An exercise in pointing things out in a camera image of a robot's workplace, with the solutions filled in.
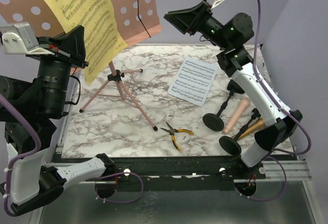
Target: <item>marble tabletop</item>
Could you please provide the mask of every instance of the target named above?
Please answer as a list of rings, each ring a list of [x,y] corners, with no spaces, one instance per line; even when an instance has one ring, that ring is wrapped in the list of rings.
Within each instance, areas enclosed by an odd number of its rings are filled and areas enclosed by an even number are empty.
[[[254,47],[246,48],[251,55],[254,54]],[[181,151],[175,149],[167,132],[161,129],[155,132],[138,109],[120,98],[98,96],[83,113],[79,113],[79,109],[107,79],[110,70],[106,68],[90,86],[86,85],[81,73],[81,99],[70,115],[62,157],[93,157],[98,153],[106,153],[110,157],[227,155],[219,144],[223,134],[210,130],[202,122],[203,115],[216,114],[228,97],[229,78],[226,74],[219,69],[203,107],[168,94],[171,81],[185,57],[217,64],[219,52],[219,48],[214,46],[143,45],[126,49],[113,60],[116,69],[143,69],[143,73],[127,74],[123,81],[158,128],[166,128],[167,121],[174,128],[194,131],[194,135],[176,134]],[[258,59],[263,61],[260,51]],[[269,80],[265,68],[263,76]],[[102,93],[118,95],[115,83],[110,82]],[[242,98],[240,94],[231,98],[221,115],[225,123]],[[237,133],[249,120],[253,108],[251,103],[229,135]],[[253,141],[251,135],[239,141],[242,153]],[[289,140],[278,148],[293,149]]]

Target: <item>white paper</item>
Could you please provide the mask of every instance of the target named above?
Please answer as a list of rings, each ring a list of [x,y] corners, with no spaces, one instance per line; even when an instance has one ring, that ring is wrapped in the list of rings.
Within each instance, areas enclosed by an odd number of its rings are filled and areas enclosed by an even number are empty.
[[[202,107],[218,69],[218,64],[208,64],[187,57],[175,76],[168,93]]]

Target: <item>sheet music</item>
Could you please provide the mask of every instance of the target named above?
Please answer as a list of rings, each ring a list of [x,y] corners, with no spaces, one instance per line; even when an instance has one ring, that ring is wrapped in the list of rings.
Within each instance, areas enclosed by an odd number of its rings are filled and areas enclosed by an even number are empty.
[[[85,69],[87,84],[91,84],[99,73],[127,44],[117,30],[111,0],[44,0],[50,7],[65,32],[77,25],[85,28],[85,45],[89,66]]]
[[[202,107],[218,69],[218,64],[188,57],[183,61],[168,93]]]

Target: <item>robotic arm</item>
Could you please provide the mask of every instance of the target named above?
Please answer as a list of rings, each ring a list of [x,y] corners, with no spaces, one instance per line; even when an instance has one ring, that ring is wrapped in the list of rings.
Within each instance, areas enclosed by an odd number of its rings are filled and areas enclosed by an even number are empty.
[[[50,147],[56,126],[50,119],[60,119],[64,111],[71,67],[85,68],[84,27],[78,26],[57,37],[35,37],[28,23],[0,27],[7,54],[25,54],[40,61],[33,83],[0,76],[0,94],[19,111],[40,138],[36,150],[30,133],[12,113],[0,105],[0,121],[5,121],[5,138],[9,155],[7,180],[0,192],[8,202],[10,213],[19,216],[56,200],[73,184],[114,172],[114,162],[105,154],[71,167],[44,167],[44,155]]]
[[[203,0],[189,9],[170,11],[164,18],[181,33],[194,35],[200,32],[212,44],[219,46],[223,50],[217,55],[220,68],[243,88],[260,112],[266,128],[255,133],[255,142],[238,160],[239,168],[245,171],[259,164],[295,131],[295,121],[280,107],[287,110],[297,121],[301,121],[302,114],[298,110],[292,111],[284,104],[256,66],[253,66],[253,59],[243,46],[254,36],[251,17],[238,13],[223,25],[212,16],[212,9],[223,1],[215,0],[211,5]],[[273,99],[278,100],[280,107]]]

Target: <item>yellow paper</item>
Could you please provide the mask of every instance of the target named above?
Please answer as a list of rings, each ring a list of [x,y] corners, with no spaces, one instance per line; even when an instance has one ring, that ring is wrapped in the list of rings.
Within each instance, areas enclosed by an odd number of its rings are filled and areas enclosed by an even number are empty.
[[[59,23],[69,32],[77,25],[85,28],[86,83],[93,82],[127,44],[117,30],[111,0],[44,0]]]

